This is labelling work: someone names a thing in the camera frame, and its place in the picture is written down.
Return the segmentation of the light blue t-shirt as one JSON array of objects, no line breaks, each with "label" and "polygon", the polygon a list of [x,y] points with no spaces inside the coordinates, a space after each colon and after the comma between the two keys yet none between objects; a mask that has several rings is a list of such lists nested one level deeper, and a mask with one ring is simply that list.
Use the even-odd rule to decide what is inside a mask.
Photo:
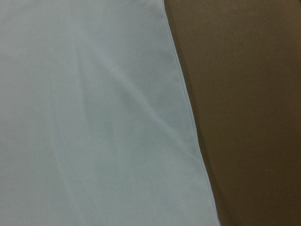
[{"label": "light blue t-shirt", "polygon": [[164,1],[1,1],[0,223],[219,225]]}]

